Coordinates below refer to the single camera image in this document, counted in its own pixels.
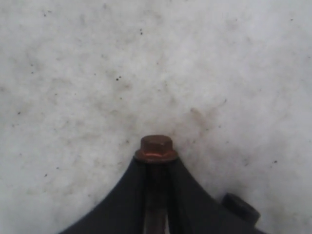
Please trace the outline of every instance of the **rusty bolt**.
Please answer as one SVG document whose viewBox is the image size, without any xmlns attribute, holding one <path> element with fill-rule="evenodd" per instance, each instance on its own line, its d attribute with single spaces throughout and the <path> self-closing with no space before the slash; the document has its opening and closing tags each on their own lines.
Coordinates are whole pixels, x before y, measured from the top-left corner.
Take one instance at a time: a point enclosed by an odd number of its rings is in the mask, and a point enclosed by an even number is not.
<svg viewBox="0 0 312 234">
<path fill-rule="evenodd" d="M 177 152 L 173 150 L 170 137 L 163 135 L 145 136 L 141 139 L 141 148 L 135 158 L 145 163 L 164 163 L 175 160 Z"/>
</svg>

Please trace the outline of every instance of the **black knob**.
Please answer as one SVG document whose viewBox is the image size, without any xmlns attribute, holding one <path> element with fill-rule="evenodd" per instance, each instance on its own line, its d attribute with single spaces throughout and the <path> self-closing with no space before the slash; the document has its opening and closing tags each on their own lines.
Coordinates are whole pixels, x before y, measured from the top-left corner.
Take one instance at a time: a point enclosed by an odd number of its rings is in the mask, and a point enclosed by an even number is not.
<svg viewBox="0 0 312 234">
<path fill-rule="evenodd" d="M 254 207 L 234 194 L 227 193 L 222 200 L 222 205 L 253 226 L 260 218 L 260 213 Z"/>
</svg>

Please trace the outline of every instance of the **bolt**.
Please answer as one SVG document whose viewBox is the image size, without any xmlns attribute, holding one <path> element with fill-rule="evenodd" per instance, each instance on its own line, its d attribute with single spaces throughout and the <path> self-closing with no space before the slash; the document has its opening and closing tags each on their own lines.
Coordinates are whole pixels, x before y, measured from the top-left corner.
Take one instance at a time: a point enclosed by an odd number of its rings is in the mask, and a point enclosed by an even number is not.
<svg viewBox="0 0 312 234">
<path fill-rule="evenodd" d="M 170 137 L 163 135 L 145 136 L 141 139 L 141 148 L 135 158 L 145 163 L 164 163 L 177 159 Z"/>
</svg>

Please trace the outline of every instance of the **dirty white surface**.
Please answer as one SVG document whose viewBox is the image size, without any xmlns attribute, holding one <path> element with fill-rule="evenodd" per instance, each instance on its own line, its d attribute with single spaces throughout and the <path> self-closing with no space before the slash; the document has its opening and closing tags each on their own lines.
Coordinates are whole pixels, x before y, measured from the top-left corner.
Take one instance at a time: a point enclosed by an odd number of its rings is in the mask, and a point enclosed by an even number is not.
<svg viewBox="0 0 312 234">
<path fill-rule="evenodd" d="M 312 2 L 1 0 L 0 233 L 55 234 L 166 134 L 215 198 L 312 229 Z"/>
</svg>

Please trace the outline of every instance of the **black plastic part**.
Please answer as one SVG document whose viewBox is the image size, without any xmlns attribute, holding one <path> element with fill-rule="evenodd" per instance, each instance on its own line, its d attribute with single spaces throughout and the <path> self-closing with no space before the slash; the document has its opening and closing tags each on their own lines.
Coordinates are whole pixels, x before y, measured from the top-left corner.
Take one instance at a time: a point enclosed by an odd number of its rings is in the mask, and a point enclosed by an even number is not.
<svg viewBox="0 0 312 234">
<path fill-rule="evenodd" d="M 145 165 L 133 159 L 108 196 L 61 234 L 142 234 L 145 174 Z"/>
<path fill-rule="evenodd" d="M 194 180 L 180 159 L 167 164 L 171 189 L 171 234 L 264 234 L 217 204 Z"/>
<path fill-rule="evenodd" d="M 254 207 L 234 194 L 226 194 L 222 200 L 222 205 L 253 226 L 260 218 L 260 213 Z"/>
</svg>

